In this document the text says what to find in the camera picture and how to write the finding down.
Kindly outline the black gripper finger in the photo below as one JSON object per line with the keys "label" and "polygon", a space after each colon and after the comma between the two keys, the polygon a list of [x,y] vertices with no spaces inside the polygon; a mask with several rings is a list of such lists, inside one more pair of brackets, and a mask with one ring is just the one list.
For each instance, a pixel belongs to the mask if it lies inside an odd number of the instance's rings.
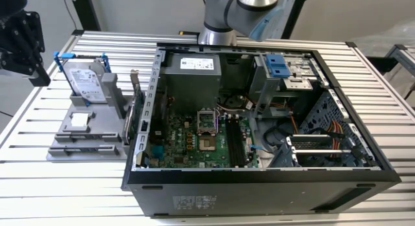
{"label": "black gripper finger", "polygon": [[6,76],[30,77],[32,66],[14,54],[0,51],[0,74]]}
{"label": "black gripper finger", "polygon": [[12,54],[26,60],[32,66],[32,76],[28,77],[34,87],[46,87],[50,82],[49,75],[44,69],[41,53],[45,51],[40,15],[36,12],[22,12],[24,30],[13,35],[16,49]]}

